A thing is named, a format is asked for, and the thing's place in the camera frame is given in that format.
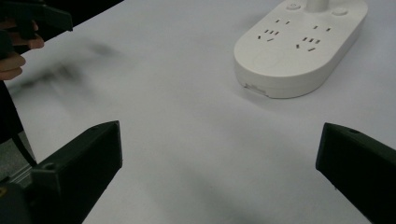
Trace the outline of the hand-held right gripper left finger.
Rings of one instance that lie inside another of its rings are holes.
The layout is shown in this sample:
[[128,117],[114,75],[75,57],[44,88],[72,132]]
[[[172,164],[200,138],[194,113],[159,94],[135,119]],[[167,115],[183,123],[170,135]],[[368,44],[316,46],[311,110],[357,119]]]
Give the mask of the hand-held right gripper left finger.
[[31,171],[37,224],[82,224],[122,166],[120,123],[86,130]]

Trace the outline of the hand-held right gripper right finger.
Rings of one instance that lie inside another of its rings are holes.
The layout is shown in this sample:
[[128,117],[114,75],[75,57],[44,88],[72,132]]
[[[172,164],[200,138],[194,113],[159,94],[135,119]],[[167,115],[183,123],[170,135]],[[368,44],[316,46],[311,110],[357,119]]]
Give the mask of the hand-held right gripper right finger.
[[323,126],[320,171],[372,224],[396,224],[396,150],[337,124]]

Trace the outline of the white power strip lamp base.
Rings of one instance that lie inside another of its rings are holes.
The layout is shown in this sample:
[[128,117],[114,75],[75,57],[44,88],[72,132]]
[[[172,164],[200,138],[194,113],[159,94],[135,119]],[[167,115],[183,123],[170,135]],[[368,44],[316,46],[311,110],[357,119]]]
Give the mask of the white power strip lamp base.
[[364,0],[285,0],[236,42],[236,79],[276,99],[316,90],[357,40],[367,13]]

